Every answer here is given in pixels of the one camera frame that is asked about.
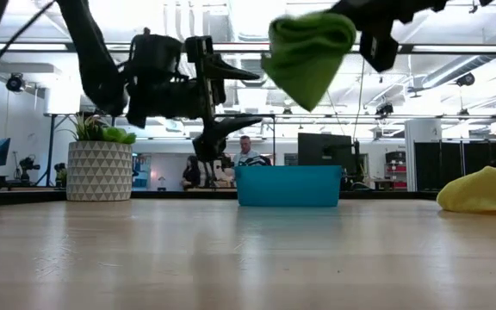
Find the geometric pattern planter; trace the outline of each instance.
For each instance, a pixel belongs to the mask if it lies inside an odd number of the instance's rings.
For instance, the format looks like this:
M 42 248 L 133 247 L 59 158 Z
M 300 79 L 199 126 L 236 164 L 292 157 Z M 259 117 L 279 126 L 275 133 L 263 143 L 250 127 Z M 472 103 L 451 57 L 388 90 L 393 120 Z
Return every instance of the geometric pattern planter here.
M 69 201 L 117 202 L 131 197 L 131 145 L 104 141 L 71 142 L 66 170 L 66 199 Z

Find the black curtain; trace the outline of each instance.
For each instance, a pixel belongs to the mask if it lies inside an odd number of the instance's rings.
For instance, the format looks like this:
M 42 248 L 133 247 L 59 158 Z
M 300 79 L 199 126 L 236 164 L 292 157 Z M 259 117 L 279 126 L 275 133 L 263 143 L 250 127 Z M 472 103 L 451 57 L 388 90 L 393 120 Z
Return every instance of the black curtain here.
M 417 169 L 417 190 L 441 189 L 440 144 L 415 143 L 414 157 Z
M 462 177 L 462 155 L 460 143 L 441 143 L 441 187 Z
M 489 143 L 466 143 L 464 144 L 464 159 L 466 164 L 466 174 L 480 171 L 483 167 L 491 163 L 491 149 L 493 145 Z

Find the table surface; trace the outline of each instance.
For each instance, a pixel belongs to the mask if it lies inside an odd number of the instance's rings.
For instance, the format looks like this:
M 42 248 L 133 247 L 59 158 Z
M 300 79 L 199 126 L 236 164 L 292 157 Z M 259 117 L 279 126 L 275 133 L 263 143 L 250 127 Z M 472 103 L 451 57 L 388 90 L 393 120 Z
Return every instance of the table surface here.
M 212 191 L 218 191 L 218 192 L 236 192 L 237 189 L 235 189 L 235 188 L 215 188 L 215 189 L 196 188 L 196 189 L 187 189 L 187 191 L 200 191 L 200 192 L 212 192 Z
M 496 309 L 496 216 L 430 201 L 0 207 L 0 309 Z

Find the man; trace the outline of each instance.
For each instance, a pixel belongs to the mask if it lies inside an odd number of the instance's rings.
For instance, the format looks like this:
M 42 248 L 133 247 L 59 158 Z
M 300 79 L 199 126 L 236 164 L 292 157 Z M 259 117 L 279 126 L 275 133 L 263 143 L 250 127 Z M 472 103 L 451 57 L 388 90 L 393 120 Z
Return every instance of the man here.
M 259 159 L 259 153 L 251 149 L 250 137 L 240 137 L 240 153 L 234 156 L 232 160 L 235 166 L 246 165 L 246 161 L 251 162 Z

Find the cable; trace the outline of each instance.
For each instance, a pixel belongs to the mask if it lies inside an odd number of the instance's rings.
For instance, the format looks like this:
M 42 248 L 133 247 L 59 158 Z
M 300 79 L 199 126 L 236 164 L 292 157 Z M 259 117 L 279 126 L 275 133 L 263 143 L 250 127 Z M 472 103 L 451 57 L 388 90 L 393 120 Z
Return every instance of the cable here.
M 345 135 L 344 127 L 342 126 L 342 122 L 340 121 L 340 118 L 338 116 L 338 112 L 336 112 L 336 106 L 334 105 L 334 102 L 332 102 L 331 93 L 328 92 L 328 90 L 326 91 L 326 95 L 328 96 L 328 101 L 331 102 L 332 111 L 334 111 L 334 114 L 336 115 L 336 121 L 338 121 L 338 125 L 340 125 L 340 130 L 342 131 L 342 134 Z
M 355 117 L 355 124 L 353 126 L 353 140 L 355 140 L 355 133 L 357 132 L 357 122 L 359 121 L 359 114 L 361 113 L 361 103 L 363 102 L 363 80 L 365 76 L 365 62 L 361 66 L 361 87 L 359 87 L 359 108 L 357 109 L 357 115 Z
M 34 22 L 37 21 L 41 15 L 43 15 L 45 12 L 47 12 L 47 10 L 49 8 L 51 8 L 51 6 L 53 6 L 55 1 L 56 0 L 52 0 L 50 3 L 47 3 L 46 5 L 44 5 L 43 8 L 41 8 L 39 12 L 37 12 L 34 16 L 32 16 L 32 18 L 30 18 L 30 20 L 28 22 L 26 22 L 24 24 L 24 26 L 22 26 L 20 29 L 18 29 L 18 31 L 15 34 L 13 34 L 13 36 L 9 39 L 9 41 L 7 41 L 7 43 L 5 43 L 5 46 L 1 49 L 0 60 L 1 60 L 2 56 L 9 50 L 10 46 L 13 43 L 15 43 L 16 39 L 18 39 L 18 37 L 21 36 L 24 33 L 24 31 L 26 31 L 28 28 L 30 28 L 30 26 L 32 26 L 32 24 L 34 24 Z

